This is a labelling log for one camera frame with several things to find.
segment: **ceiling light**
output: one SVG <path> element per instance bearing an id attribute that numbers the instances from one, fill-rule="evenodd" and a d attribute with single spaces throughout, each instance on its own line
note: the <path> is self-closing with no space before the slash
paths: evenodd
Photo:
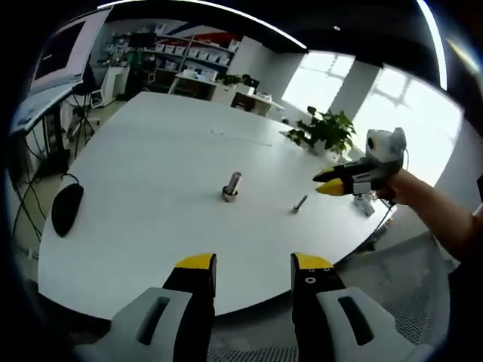
<path id="1" fill-rule="evenodd" d="M 436 59 L 438 61 L 439 68 L 439 86 L 445 91 L 448 88 L 448 74 L 446 72 L 446 59 L 445 50 L 443 49 L 443 42 L 441 36 L 439 35 L 438 26 L 436 25 L 435 17 L 432 15 L 431 10 L 424 0 L 416 0 L 417 4 L 420 6 L 423 12 L 424 18 L 428 23 L 429 32 L 431 32 L 432 42 L 435 45 Z"/>
<path id="2" fill-rule="evenodd" d="M 141 2 L 142 0 L 118 0 L 117 2 L 110 2 L 108 4 L 99 5 L 97 10 L 108 8 L 109 6 L 114 6 L 117 4 L 124 4 L 125 2 Z"/>
<path id="3" fill-rule="evenodd" d="M 275 28 L 273 25 L 268 24 L 267 22 L 265 22 L 263 20 L 257 19 L 256 17 L 252 17 L 251 15 L 248 15 L 248 14 L 243 13 L 241 11 L 228 8 L 227 6 L 214 4 L 212 2 L 202 2 L 202 1 L 199 1 L 199 0 L 174 0 L 174 1 L 177 1 L 177 2 L 192 2 L 194 4 L 207 5 L 207 6 L 211 6 L 213 8 L 219 8 L 219 9 L 222 9 L 222 10 L 230 11 L 230 12 L 232 12 L 234 14 L 237 14 L 237 15 L 240 15 L 242 17 L 246 17 L 247 19 L 256 21 L 257 23 L 266 26 L 267 28 L 273 30 L 274 32 L 277 32 L 278 34 L 284 36 L 288 40 L 294 42 L 295 44 L 297 44 L 302 49 L 307 49 L 307 46 L 305 46 L 305 44 L 303 44 L 302 42 L 296 40 L 293 36 L 287 34 L 286 32 L 281 31 L 279 28 Z"/>

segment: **computer mouse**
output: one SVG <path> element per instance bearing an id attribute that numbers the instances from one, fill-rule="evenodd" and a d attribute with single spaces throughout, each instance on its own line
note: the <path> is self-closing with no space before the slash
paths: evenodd
<path id="1" fill-rule="evenodd" d="M 52 225 L 59 236 L 65 236 L 74 225 L 84 188 L 78 183 L 68 185 L 55 196 L 52 204 Z"/>

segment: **hand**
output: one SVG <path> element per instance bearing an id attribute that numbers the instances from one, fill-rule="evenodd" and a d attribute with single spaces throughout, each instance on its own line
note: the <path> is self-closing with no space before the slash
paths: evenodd
<path id="1" fill-rule="evenodd" d="M 400 170 L 387 182 L 387 186 L 377 192 L 378 198 L 394 200 L 401 205 L 407 205 L 414 196 L 415 187 L 420 181 L 406 170 Z"/>

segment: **human arm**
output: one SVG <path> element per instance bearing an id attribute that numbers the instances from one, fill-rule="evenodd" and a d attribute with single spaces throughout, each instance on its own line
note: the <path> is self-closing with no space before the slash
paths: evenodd
<path id="1" fill-rule="evenodd" d="M 456 259 L 463 257 L 483 227 L 483 208 L 473 215 L 405 170 L 390 179 L 388 187 L 395 192 L 396 202 L 408 205 Z"/>

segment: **window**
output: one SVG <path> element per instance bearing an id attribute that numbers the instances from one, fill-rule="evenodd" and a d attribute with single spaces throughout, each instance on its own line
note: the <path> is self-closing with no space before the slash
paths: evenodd
<path id="1" fill-rule="evenodd" d="M 303 112 L 307 106 L 326 112 L 353 63 L 354 57 L 348 55 L 310 52 L 294 73 L 282 100 Z"/>
<path id="2" fill-rule="evenodd" d="M 433 186 L 453 152 L 462 119 L 463 110 L 442 92 L 385 66 L 354 118 L 353 141 L 365 151 L 369 129 L 402 127 L 408 142 L 408 170 Z"/>

